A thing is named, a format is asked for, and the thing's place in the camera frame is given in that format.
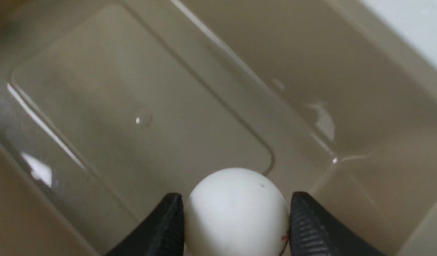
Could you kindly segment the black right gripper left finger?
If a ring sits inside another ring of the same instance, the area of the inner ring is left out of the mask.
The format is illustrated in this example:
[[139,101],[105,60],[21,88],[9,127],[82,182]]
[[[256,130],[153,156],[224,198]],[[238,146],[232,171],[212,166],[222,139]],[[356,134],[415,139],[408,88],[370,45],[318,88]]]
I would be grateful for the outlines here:
[[184,211],[179,193],[167,193],[153,211],[107,256],[182,256]]

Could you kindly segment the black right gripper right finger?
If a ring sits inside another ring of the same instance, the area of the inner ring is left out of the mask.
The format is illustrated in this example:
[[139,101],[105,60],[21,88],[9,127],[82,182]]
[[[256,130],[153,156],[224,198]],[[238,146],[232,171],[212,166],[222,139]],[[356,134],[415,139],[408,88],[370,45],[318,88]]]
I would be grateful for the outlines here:
[[289,246],[292,256],[384,255],[304,191],[296,191],[291,197]]

